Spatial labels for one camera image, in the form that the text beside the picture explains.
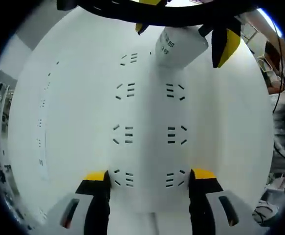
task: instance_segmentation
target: white bottle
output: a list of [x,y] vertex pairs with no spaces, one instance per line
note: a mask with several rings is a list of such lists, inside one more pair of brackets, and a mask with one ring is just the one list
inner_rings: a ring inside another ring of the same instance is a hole
[[198,27],[165,27],[155,45],[156,61],[160,66],[183,69],[207,48]]

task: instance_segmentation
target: gray plastic part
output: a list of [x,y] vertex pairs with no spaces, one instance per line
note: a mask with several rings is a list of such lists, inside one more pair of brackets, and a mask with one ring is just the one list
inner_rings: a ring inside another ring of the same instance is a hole
[[[61,220],[66,212],[68,205],[73,199],[78,199],[74,216],[70,223],[70,227],[64,228],[61,225]],[[93,199],[91,195],[83,195],[71,193],[61,199],[52,209],[48,212],[46,224],[36,229],[33,234],[36,235],[83,235],[85,218],[89,205]]]
[[[234,226],[230,226],[228,223],[227,215],[219,200],[221,196],[228,198],[237,214],[239,221]],[[206,194],[206,197],[213,211],[216,235],[259,235],[265,233],[265,229],[253,219],[253,210],[232,192],[222,191],[209,193]]]

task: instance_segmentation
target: white wall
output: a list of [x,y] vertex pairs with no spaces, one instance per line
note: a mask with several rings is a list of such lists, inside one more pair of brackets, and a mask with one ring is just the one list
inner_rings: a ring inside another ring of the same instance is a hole
[[17,80],[30,54],[31,49],[14,34],[2,52],[0,70]]
[[247,45],[254,52],[254,56],[258,57],[264,54],[266,41],[266,37],[258,32]]

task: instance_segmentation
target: white curved surface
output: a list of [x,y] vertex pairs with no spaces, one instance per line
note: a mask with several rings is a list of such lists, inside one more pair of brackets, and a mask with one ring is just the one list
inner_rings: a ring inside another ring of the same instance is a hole
[[[21,197],[40,221],[56,201],[76,190],[87,173],[109,167],[107,146],[114,122],[106,104],[119,85],[111,73],[119,64],[111,62],[118,62],[130,47],[155,45],[161,31],[162,27],[150,26],[138,36],[132,23],[77,8],[33,51],[14,93],[8,146]],[[268,93],[255,59],[241,42],[221,69],[213,69],[209,47],[186,72],[191,88],[185,100],[190,107],[187,119],[195,120],[188,134],[193,137],[187,145],[189,165],[213,171],[224,189],[255,207],[273,145]],[[39,107],[49,82],[47,109],[42,113]],[[47,120],[48,180],[38,171],[39,117]]]

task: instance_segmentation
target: slot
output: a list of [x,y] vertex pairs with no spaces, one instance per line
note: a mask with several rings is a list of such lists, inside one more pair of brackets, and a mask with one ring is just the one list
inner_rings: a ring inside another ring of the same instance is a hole
[[113,128],[113,131],[115,131],[118,127],[119,127],[119,125],[115,126],[115,127]]
[[66,229],[69,229],[78,203],[79,203],[79,199],[72,199],[70,201],[70,203],[66,207],[65,212],[64,212],[64,214],[62,216],[62,219],[61,219],[61,223],[60,224],[61,224],[62,227],[66,228]]
[[119,142],[116,139],[113,139],[115,144],[119,144]]
[[228,197],[221,196],[219,197],[219,200],[226,213],[229,226],[232,227],[238,224],[239,219],[238,219],[237,213],[234,207],[232,206],[231,202],[229,201]]

